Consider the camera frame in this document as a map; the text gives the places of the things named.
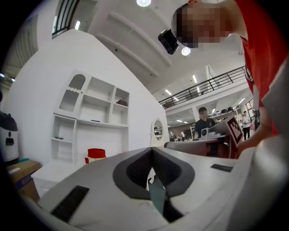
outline cabinet door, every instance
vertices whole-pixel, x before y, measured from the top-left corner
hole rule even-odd
[[[74,70],[61,90],[54,113],[76,118],[91,75]]]

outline red shirt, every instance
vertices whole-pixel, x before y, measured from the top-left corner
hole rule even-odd
[[[255,84],[261,99],[269,91],[280,66],[288,55],[288,45],[270,15],[254,0],[235,0],[242,12],[248,40],[243,41],[246,78],[253,92]],[[273,134],[277,134],[273,124]]]

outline black railing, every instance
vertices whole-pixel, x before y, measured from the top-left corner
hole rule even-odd
[[[76,10],[79,0],[62,0],[58,11],[55,30],[52,37],[60,35],[61,33],[69,30],[71,21]]]
[[[231,70],[172,95],[159,103],[164,109],[186,102],[211,91],[223,88],[245,78],[244,67]]]

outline black shirt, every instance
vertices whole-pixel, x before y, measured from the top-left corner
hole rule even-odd
[[[196,125],[195,125],[195,132],[198,133],[199,137],[201,137],[201,131],[204,129],[204,128],[211,128],[215,125],[215,121],[211,118],[207,118],[207,121],[204,121],[202,119],[198,120],[196,122]]]

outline person in red shirt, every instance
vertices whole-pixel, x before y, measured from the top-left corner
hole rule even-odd
[[[276,135],[277,130],[261,99],[287,60],[289,49],[278,26],[262,6],[255,0],[225,0],[217,4],[190,0],[176,10],[173,24],[177,39],[190,48],[201,42],[221,42],[229,34],[237,34],[242,39],[245,75],[254,99],[259,99],[260,127],[239,145],[238,157],[244,149]]]

